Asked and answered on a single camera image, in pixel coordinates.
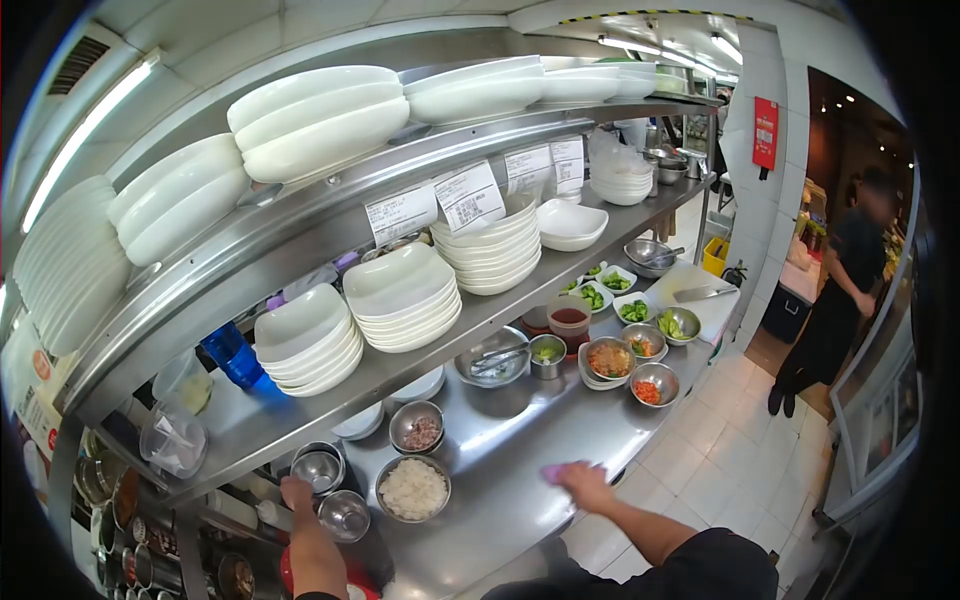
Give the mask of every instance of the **air vent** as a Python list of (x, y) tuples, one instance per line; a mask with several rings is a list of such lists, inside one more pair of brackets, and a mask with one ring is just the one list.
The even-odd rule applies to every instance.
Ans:
[(48, 96), (59, 96), (70, 93), (73, 86), (90, 70), (93, 63), (100, 59), (110, 47), (100, 43), (92, 37), (83, 36), (77, 45), (70, 51), (57, 73), (57, 77), (50, 85)]

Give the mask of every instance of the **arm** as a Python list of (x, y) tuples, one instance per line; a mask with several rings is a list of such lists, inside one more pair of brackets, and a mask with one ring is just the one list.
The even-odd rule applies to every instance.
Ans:
[(283, 501), (294, 512), (290, 534), (290, 568), (294, 573), (294, 597), (321, 591), (347, 600), (347, 567), (340, 550), (313, 512), (313, 490), (297, 477), (280, 481)]
[(653, 566), (663, 565), (674, 550), (697, 535), (695, 529), (672, 518), (618, 500), (606, 482), (603, 468), (592, 468), (587, 463), (564, 465), (557, 482), (573, 496), (577, 506), (613, 521)]

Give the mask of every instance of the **stainless steel counter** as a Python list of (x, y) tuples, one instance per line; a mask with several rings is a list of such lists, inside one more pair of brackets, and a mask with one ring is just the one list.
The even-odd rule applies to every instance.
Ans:
[[(621, 328), (609, 308), (593, 316), (590, 334), (619, 335)], [(669, 350), (663, 362), (677, 372), (682, 395), (712, 352), (713, 347), (700, 340)], [(542, 481), (540, 468), (587, 460), (603, 464), (614, 477), (672, 410), (644, 407), (626, 387), (588, 389), (575, 359), (564, 363), (561, 378), (540, 381), (525, 375), (497, 390), (469, 386), (449, 363), (445, 368), (446, 382), (433, 401), (444, 411), (446, 440), (435, 458), (448, 465), (453, 485), (439, 515), (407, 524), (380, 511), (373, 482), (396, 457), (388, 420), (366, 440), (346, 443), (347, 458), (367, 490), (373, 524), (395, 562), (396, 580), (387, 600), (444, 598), (543, 540), (575, 509), (565, 492)], [(387, 404), (392, 414), (396, 407)], [(316, 434), (317, 439), (332, 439), (328, 431)], [(291, 458), (285, 455), (274, 466), (289, 465)]]

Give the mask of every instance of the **yellow bucket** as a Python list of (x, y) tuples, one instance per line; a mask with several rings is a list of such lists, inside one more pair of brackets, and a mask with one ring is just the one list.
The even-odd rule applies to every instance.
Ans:
[[(720, 253), (714, 256), (718, 248), (720, 248)], [(704, 248), (704, 271), (720, 277), (723, 274), (723, 266), (727, 262), (727, 250), (729, 249), (730, 244), (724, 244), (719, 237), (711, 239), (707, 247)]]

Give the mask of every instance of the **white tiled floor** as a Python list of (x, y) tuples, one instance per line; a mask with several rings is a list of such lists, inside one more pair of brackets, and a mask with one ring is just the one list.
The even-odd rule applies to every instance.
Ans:
[[(810, 539), (816, 531), (810, 513), (824, 485), (827, 421), (799, 398), (793, 419), (782, 411), (771, 418), (772, 377), (740, 354), (714, 363), (674, 409), (680, 412), (656, 447), (632, 461), (616, 494), (698, 530), (728, 527), (776, 551), (784, 591), (826, 551)], [(601, 577), (623, 582), (650, 567), (600, 516), (580, 518), (562, 537), (570, 556)]]

